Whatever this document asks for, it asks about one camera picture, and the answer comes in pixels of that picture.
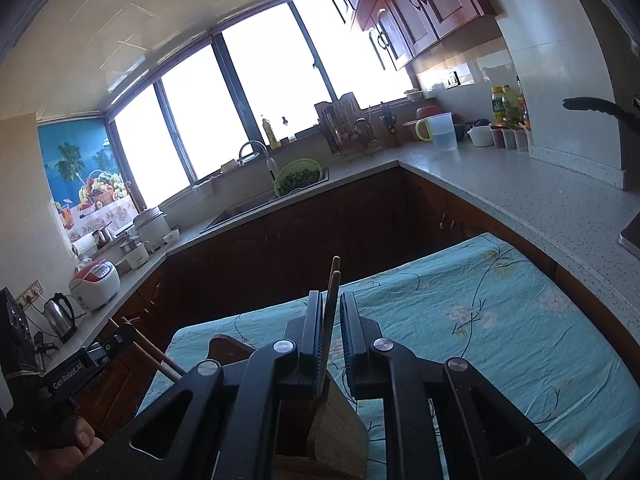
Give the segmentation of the person's left hand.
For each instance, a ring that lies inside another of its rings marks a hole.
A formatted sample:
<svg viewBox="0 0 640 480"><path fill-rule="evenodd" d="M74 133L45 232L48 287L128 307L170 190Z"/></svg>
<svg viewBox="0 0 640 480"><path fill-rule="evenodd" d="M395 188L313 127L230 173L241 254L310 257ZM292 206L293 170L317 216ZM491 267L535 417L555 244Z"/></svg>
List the person's left hand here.
<svg viewBox="0 0 640 480"><path fill-rule="evenodd" d="M82 417L73 418L73 437L70 446L30 452L29 456L45 479L63 479L86 458L96 452L104 442Z"/></svg>

